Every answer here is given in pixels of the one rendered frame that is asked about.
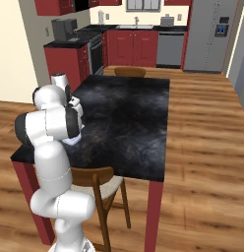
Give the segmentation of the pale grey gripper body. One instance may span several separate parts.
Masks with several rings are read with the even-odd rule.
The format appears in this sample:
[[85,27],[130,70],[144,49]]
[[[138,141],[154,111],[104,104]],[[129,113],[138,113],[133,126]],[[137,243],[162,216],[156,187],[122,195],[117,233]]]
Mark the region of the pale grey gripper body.
[[63,139],[62,142],[64,144],[67,144],[69,146],[74,146],[75,144],[77,144],[79,141],[81,141],[82,139],[82,135],[81,133],[77,136],[77,137],[74,137],[74,138],[68,138],[68,139]]

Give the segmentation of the wooden chair with pale cushion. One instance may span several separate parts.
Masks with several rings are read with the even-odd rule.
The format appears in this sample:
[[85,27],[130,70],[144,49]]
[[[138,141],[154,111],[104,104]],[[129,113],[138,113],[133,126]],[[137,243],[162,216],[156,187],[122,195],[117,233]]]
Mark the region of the wooden chair with pale cushion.
[[123,176],[114,174],[111,166],[99,168],[71,168],[74,191],[85,192],[94,196],[103,243],[94,244],[101,252],[111,252],[107,216],[111,207],[123,209],[127,227],[131,227],[126,185]]

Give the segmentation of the dark marble table, red legs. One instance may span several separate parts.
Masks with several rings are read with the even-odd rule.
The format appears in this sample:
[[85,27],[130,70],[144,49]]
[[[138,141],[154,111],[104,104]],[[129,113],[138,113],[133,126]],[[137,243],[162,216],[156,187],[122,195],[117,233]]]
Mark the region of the dark marble table, red legs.
[[[168,81],[90,76],[71,94],[83,109],[81,141],[74,146],[62,143],[71,168],[111,166],[124,180],[146,179],[150,185],[145,252],[155,252],[165,168]],[[12,162],[30,205],[39,179],[34,147],[22,145],[28,153],[14,153]],[[55,220],[31,213],[42,242],[51,248],[57,240]]]

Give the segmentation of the red base cupboard beside oven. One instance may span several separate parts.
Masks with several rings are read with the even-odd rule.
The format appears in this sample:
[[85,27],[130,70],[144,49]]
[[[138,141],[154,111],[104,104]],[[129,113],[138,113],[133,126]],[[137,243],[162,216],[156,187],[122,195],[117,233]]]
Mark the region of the red base cupboard beside oven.
[[69,46],[51,42],[43,48],[49,75],[64,73],[72,92],[89,76],[89,50],[86,42],[74,42]]

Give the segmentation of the black and steel oven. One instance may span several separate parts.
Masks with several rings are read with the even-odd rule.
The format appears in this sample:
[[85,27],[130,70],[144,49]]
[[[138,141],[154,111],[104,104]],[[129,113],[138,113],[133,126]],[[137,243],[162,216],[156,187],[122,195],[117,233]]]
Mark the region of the black and steel oven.
[[78,30],[77,38],[86,41],[89,54],[89,67],[91,75],[103,74],[102,63],[102,36],[99,31]]

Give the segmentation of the black coffee machine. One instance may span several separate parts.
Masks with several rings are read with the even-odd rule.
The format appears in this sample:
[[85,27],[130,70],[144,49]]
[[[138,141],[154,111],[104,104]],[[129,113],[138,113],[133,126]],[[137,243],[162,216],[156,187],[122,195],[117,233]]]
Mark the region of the black coffee machine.
[[78,27],[76,19],[55,19],[51,21],[56,41],[68,41],[74,37],[74,30]]

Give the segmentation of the red base cupboards under sink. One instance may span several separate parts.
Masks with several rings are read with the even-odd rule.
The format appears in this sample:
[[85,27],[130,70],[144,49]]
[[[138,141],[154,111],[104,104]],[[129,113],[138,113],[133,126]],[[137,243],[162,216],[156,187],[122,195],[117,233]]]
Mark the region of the red base cupboards under sink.
[[157,31],[107,31],[108,64],[113,66],[155,67],[157,39]]

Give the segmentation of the sink with tap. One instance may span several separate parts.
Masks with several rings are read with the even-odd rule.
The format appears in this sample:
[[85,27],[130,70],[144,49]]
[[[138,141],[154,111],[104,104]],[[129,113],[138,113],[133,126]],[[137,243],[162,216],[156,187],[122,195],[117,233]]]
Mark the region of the sink with tap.
[[133,25],[118,25],[116,28],[120,30],[151,30],[153,25],[140,25],[139,17],[135,17],[135,23]]

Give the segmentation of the grey dishwasher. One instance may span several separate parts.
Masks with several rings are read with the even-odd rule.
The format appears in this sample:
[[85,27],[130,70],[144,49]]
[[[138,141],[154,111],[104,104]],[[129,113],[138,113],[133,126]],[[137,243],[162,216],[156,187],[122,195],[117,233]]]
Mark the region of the grey dishwasher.
[[159,32],[156,66],[160,68],[180,68],[183,51],[183,32]]

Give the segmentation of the black extractor hood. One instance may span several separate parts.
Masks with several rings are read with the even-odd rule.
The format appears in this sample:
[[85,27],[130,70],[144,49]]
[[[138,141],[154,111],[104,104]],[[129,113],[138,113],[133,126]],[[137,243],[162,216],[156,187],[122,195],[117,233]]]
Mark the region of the black extractor hood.
[[90,0],[74,0],[76,12],[85,11],[90,7]]

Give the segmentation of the grey toaster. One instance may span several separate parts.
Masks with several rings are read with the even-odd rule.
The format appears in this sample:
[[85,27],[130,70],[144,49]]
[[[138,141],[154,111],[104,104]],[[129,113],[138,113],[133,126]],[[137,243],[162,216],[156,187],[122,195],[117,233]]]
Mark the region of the grey toaster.
[[161,17],[160,18],[160,25],[162,27],[173,27],[174,26],[174,18],[173,17]]

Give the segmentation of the grey framed window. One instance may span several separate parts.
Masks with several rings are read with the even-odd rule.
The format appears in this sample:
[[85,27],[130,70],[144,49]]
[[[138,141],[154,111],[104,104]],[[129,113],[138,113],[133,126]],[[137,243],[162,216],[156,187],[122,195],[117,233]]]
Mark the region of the grey framed window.
[[127,0],[126,10],[129,12],[159,12],[161,0]]

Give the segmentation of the grey fridge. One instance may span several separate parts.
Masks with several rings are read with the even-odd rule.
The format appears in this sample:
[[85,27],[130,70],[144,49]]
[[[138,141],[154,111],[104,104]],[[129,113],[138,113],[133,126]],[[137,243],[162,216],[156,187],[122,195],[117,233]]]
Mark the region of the grey fridge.
[[238,0],[193,0],[184,71],[220,73]]

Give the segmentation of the red wall cupboards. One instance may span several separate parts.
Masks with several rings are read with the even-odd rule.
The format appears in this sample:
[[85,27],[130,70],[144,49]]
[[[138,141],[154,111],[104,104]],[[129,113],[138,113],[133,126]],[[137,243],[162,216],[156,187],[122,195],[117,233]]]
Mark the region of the red wall cupboards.
[[[62,16],[76,13],[74,0],[34,0],[39,16]],[[90,8],[96,6],[121,6],[122,0],[90,0]]]

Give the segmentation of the red wall cupboard beside fridge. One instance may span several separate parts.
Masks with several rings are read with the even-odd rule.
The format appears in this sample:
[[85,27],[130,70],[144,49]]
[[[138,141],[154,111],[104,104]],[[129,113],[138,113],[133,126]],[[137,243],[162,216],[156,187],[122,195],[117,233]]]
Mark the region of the red wall cupboard beside fridge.
[[191,6],[193,0],[164,0],[164,6]]

